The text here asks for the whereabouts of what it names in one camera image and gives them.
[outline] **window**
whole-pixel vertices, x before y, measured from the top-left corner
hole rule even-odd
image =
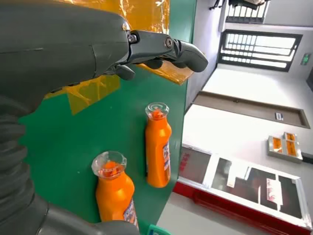
[[[244,24],[262,24],[267,13],[267,8],[269,2],[266,1],[265,4],[259,6],[256,10],[245,6],[229,6],[228,15],[226,16],[227,23],[244,23]]]
[[[302,36],[226,30],[219,63],[287,72]]]

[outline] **window frame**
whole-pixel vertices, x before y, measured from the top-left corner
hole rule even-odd
[[[262,58],[257,58],[253,57],[256,60],[261,60],[261,61],[270,61],[270,62],[281,62],[286,63],[287,66],[285,68],[280,68],[280,67],[275,67],[275,66],[268,66],[268,65],[258,65],[258,64],[250,64],[250,63],[245,63],[245,62],[238,62],[238,61],[228,61],[228,60],[222,60],[223,56],[233,56],[238,58],[243,58],[243,59],[250,59],[248,56],[242,56],[242,55],[232,55],[232,54],[226,54],[222,53],[221,50],[227,50],[226,48],[226,37],[227,34],[244,34],[244,35],[251,35],[251,36],[275,36],[275,37],[282,37],[282,38],[295,38],[295,42],[293,47],[290,48],[290,53],[294,49],[295,53],[293,54],[291,61],[281,61],[281,60],[272,60],[272,59],[262,59]],[[219,64],[228,64],[228,65],[236,65],[236,66],[241,66],[241,67],[249,67],[249,68],[256,68],[256,69],[265,69],[265,70],[272,70],[272,71],[281,71],[281,72],[288,72],[290,68],[291,64],[293,62],[296,51],[298,50],[301,39],[303,35],[302,34],[290,34],[290,33],[275,33],[275,32],[258,32],[258,31],[245,31],[245,30],[233,30],[233,29],[226,29],[222,32],[221,36],[221,42],[219,45],[219,56],[217,63]],[[236,51],[244,51],[240,49],[234,49]],[[275,54],[275,53],[265,53],[265,52],[256,52],[256,51],[246,51],[246,52],[251,52],[251,53],[259,53],[259,54],[270,54],[270,55],[281,55],[281,54]]]
[[[244,16],[240,16],[241,14],[241,10],[243,6],[236,6],[234,8],[234,16],[230,16],[230,9],[232,6],[229,6],[228,8],[228,12],[226,18],[226,23],[239,23],[239,24],[263,24],[265,21],[265,18],[266,16],[266,13],[269,7],[269,1],[266,1],[264,3],[264,11],[262,17],[258,17],[259,11],[260,9],[261,6],[258,6],[258,9],[256,10],[256,11],[256,16],[256,17],[252,17],[252,14],[253,12],[253,10],[251,10],[251,13],[250,15],[250,17],[247,16],[247,8],[244,12]],[[236,8],[239,8],[240,7],[240,11],[239,11],[239,16],[235,16],[235,12],[236,10]]]

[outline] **orange plastic sheet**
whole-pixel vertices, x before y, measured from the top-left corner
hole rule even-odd
[[[169,33],[170,0],[56,1],[115,12],[127,20],[130,29]],[[158,70],[152,70],[143,64],[139,66],[180,85],[193,73],[189,68],[180,69],[167,61]],[[100,76],[91,81],[82,82],[77,86],[65,87],[55,94],[48,94],[46,98],[67,93],[72,113],[74,115],[119,87],[120,79],[117,76]]]

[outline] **glass display case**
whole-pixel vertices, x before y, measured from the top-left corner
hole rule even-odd
[[[174,191],[224,214],[247,217],[254,225],[267,226],[265,230],[274,234],[282,234],[281,230],[287,230],[285,234],[310,234],[312,230],[299,177],[188,145],[183,145],[180,170],[186,153],[189,155],[189,160],[178,179],[178,184],[186,188],[176,186]],[[249,216],[252,213],[257,216]],[[272,218],[279,221],[274,223]]]

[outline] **metal screw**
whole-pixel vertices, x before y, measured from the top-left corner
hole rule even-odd
[[[130,34],[128,36],[129,43],[136,43],[137,41],[137,37],[134,34]]]
[[[165,46],[166,46],[167,48],[172,48],[172,46],[173,46],[173,40],[172,40],[172,39],[170,39],[170,38],[167,38],[167,39],[165,40]]]

